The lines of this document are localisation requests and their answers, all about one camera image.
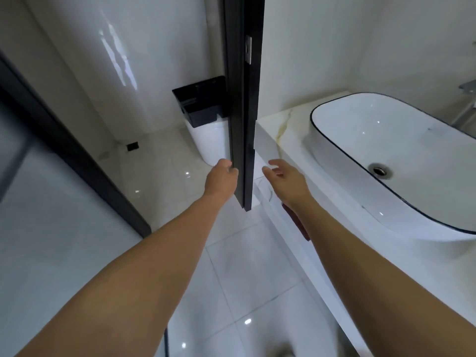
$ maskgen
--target black trash bin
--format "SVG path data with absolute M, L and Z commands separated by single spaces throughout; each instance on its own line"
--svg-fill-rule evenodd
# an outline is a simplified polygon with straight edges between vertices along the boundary
M 223 116 L 226 95 L 225 77 L 219 76 L 172 90 L 185 118 L 193 127 Z

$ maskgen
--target white vanity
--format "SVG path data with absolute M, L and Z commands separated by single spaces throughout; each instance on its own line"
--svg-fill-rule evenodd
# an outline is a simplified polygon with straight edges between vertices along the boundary
M 408 179 L 399 179 L 402 170 L 421 171 L 423 163 L 432 168 L 449 163 L 444 170 L 454 170 L 452 165 L 455 163 L 462 162 L 464 165 L 464 160 L 456 156 L 476 153 L 476 140 L 426 114 L 411 116 L 409 113 L 407 118 L 417 118 L 416 126 L 403 123 L 404 127 L 399 130 L 396 125 L 389 124 L 390 120 L 398 118 L 389 115 L 386 119 L 381 110 L 402 113 L 409 109 L 397 100 L 396 103 L 384 100 L 387 96 L 378 94 L 367 95 L 364 103 L 383 109 L 372 113 L 372 110 L 364 108 L 360 119 L 358 112 L 349 119 L 349 110 L 355 110 L 362 100 L 349 95 L 349 92 L 338 93 L 259 119 L 255 131 L 256 152 L 264 160 L 281 157 L 297 167 L 306 176 L 313 196 L 332 216 L 476 325 L 476 235 L 473 233 L 476 228 L 471 229 L 473 221 L 467 210 L 469 204 L 476 205 L 476 201 L 470 198 L 470 190 L 463 193 L 469 198 L 461 201 L 458 194 L 461 192 L 456 188 L 462 183 L 471 186 L 468 184 L 469 174 L 455 176 L 452 189 L 447 187 L 441 190 L 447 186 L 441 183 L 439 186 L 443 196 L 436 197 L 430 203 L 427 198 L 416 195 L 415 190 L 408 192 L 410 189 L 405 189 L 407 186 L 402 180 Z M 326 108 L 326 105 L 331 104 L 328 102 L 336 99 L 341 100 L 337 108 Z M 322 106 L 322 113 L 316 114 L 318 106 Z M 313 111 L 314 124 L 320 123 L 317 127 L 310 121 Z M 336 123 L 329 123 L 329 119 L 323 121 L 323 113 L 336 120 Z M 329 135 L 340 140 L 330 141 L 332 137 Z M 407 152 L 407 160 L 402 161 L 388 153 L 392 150 L 389 145 L 395 144 L 396 140 L 401 140 L 400 151 L 396 154 Z M 408 147 L 411 142 L 426 149 L 417 154 L 412 153 Z M 362 151 L 358 156 L 352 154 L 359 151 L 353 150 L 356 145 Z M 372 175 L 375 173 L 374 168 L 381 168 L 376 171 L 383 175 Z M 445 176 L 435 170 L 428 178 L 423 173 L 420 181 L 441 182 Z M 434 185 L 426 187 L 431 190 Z M 333 288 L 312 243 L 303 238 L 268 181 L 265 178 L 256 179 L 254 192 L 356 350 L 361 356 L 371 355 Z M 453 211 L 459 208 L 459 213 L 451 216 L 434 209 L 435 202 L 443 200 L 445 195 L 447 198 L 439 204 L 447 206 L 451 198 L 455 202 L 460 201 L 449 208 Z M 423 206 L 412 204 L 422 201 L 426 203 Z

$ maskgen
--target faucet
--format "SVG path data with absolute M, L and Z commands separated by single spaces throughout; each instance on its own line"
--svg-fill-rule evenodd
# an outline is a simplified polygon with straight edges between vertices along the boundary
M 451 123 L 452 127 L 461 130 L 466 125 L 466 123 L 474 116 L 476 111 L 476 80 L 461 84 L 459 88 L 463 90 L 463 94 L 475 96 L 473 101 L 468 104 Z

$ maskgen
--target hand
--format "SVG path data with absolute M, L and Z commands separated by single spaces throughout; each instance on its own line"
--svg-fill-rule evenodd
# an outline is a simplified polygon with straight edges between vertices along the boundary
M 277 168 L 263 167 L 263 174 L 284 204 L 293 209 L 297 203 L 312 198 L 306 178 L 295 167 L 283 159 L 270 160 L 269 164 Z
M 231 167 L 231 161 L 220 159 L 207 175 L 204 196 L 211 196 L 224 204 L 235 192 L 238 183 L 238 169 Z

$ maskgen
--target glossy tile floor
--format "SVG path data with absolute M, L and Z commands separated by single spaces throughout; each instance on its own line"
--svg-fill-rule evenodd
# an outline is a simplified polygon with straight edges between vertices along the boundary
M 127 197 L 153 229 L 203 192 L 211 167 L 184 127 L 121 151 Z M 235 197 L 218 215 L 192 281 L 169 323 L 171 357 L 343 356 L 337 325 L 260 206 Z

